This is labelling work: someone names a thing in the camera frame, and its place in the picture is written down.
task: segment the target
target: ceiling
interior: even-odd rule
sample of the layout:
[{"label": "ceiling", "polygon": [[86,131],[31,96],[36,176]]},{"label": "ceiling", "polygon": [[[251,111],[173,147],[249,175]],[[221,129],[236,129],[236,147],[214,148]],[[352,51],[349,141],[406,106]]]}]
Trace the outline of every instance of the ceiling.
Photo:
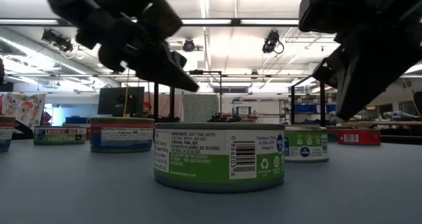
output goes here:
[{"label": "ceiling", "polygon": [[[181,18],[297,18],[300,4],[300,0],[167,0],[167,2]],[[58,18],[51,12],[46,0],[0,0],[0,5],[7,6],[0,11],[0,18]],[[77,66],[86,74],[111,73],[111,70],[99,67],[96,56],[98,45],[93,50],[81,47],[76,55],[73,57],[66,55],[71,58],[63,59],[56,48],[45,45],[45,42],[41,40],[46,28],[51,28],[68,38],[75,37],[76,28],[47,26],[3,26],[2,28],[4,30],[1,31],[0,38],[7,38],[9,34],[16,33],[22,37],[19,40],[21,45],[26,45],[28,43],[26,40],[35,42],[38,48],[33,45],[32,49],[37,54],[49,53],[48,55],[51,56],[52,53],[56,53],[54,60],[64,60],[74,65],[74,68]],[[271,29],[277,29],[280,36],[284,36],[282,41],[285,50],[282,54],[262,53],[264,38]],[[196,45],[207,44],[209,55],[208,65],[204,60],[204,51],[192,53],[180,51],[188,59],[187,70],[220,70],[225,74],[250,74],[252,70],[257,70],[260,74],[308,75],[317,63],[338,46],[333,41],[334,35],[303,33],[296,27],[182,27],[167,41],[172,45],[172,49],[178,49],[178,47],[181,49],[180,42],[184,42],[187,38],[193,39]],[[107,80],[96,86],[104,86],[106,82],[110,85],[113,82],[122,83],[126,81],[126,78],[107,78]],[[224,80],[251,81],[250,78],[225,78]],[[271,83],[291,83],[293,80],[294,77],[275,78]],[[131,78],[130,81],[137,82],[138,80]]]}]

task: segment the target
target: colorful poster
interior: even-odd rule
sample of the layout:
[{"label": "colorful poster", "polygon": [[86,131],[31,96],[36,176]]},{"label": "colorful poster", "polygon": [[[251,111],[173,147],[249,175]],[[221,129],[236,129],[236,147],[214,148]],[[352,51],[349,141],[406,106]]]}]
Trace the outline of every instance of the colorful poster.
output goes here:
[{"label": "colorful poster", "polygon": [[1,113],[14,116],[16,120],[34,130],[40,125],[44,109],[45,94],[27,96],[7,93],[1,99]]}]

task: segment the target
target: table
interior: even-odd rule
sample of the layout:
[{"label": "table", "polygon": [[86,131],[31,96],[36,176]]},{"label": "table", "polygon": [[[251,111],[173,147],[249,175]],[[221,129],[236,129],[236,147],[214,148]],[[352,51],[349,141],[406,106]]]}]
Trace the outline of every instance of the table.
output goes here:
[{"label": "table", "polygon": [[0,223],[421,223],[422,146],[330,144],[327,163],[286,164],[283,185],[245,194],[154,181],[152,152],[13,142],[0,154]]}]

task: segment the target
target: recycling symbol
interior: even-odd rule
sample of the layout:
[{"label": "recycling symbol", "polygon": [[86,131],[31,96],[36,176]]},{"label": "recycling symbol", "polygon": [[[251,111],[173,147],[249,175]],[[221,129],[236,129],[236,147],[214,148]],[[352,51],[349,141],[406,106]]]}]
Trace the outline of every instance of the recycling symbol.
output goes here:
[{"label": "recycling symbol", "polygon": [[268,169],[269,166],[270,166],[270,164],[268,163],[268,160],[266,158],[262,159],[261,168],[262,169]]}]

